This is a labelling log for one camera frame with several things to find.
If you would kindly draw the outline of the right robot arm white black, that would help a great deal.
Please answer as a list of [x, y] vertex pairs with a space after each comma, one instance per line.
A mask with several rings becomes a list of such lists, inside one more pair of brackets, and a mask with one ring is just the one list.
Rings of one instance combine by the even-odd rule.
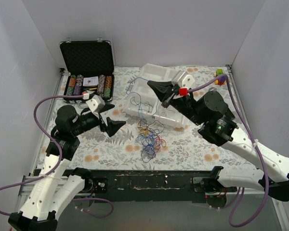
[[278, 154], [257, 141], [252, 141], [244, 129], [234, 121], [235, 116], [220, 93], [208, 91], [196, 100], [193, 94], [175, 98], [179, 87], [169, 82], [149, 81], [163, 107], [169, 105], [195, 125], [207, 142], [231, 151], [256, 168], [252, 171], [228, 170], [214, 167], [206, 178], [193, 178], [196, 192], [214, 193], [230, 187], [268, 190], [279, 201], [289, 201], [289, 158]]

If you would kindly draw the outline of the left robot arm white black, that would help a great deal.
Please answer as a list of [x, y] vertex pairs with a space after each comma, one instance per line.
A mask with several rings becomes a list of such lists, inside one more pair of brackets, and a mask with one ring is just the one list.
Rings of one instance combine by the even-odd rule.
[[43, 169], [36, 183], [18, 212], [11, 213], [9, 224], [17, 231], [54, 231], [59, 217], [79, 192], [89, 192], [93, 181], [90, 171], [76, 168], [66, 183], [57, 189], [62, 175], [69, 166], [80, 145], [78, 136], [99, 127], [109, 137], [115, 135], [125, 121], [103, 120], [101, 112], [110, 110], [114, 105], [89, 100], [89, 106], [81, 114], [75, 107], [64, 105], [57, 111], [55, 127], [50, 134]]

